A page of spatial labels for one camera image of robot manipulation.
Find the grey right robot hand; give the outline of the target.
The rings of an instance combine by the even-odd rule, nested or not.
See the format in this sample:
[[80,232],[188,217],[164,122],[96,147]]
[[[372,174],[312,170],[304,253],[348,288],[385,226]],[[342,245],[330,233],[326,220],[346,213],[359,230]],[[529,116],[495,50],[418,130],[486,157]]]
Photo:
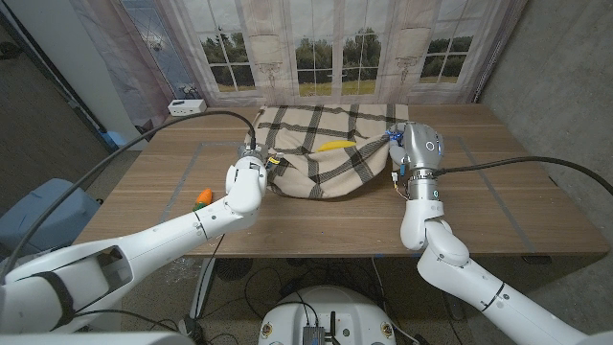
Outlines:
[[406,179],[409,199],[439,200],[435,170],[443,159],[443,137],[431,126],[397,123],[386,131],[389,153],[400,175]]

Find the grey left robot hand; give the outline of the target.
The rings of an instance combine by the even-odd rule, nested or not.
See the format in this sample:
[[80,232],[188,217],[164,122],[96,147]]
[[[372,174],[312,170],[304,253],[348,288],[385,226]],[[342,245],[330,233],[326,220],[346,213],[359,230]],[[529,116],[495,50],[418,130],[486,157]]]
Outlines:
[[253,149],[247,144],[241,145],[238,148],[238,157],[242,158],[246,156],[259,159],[267,169],[270,169],[273,165],[279,165],[284,159],[284,154],[282,152],[269,151],[267,145],[259,144],[256,144]]

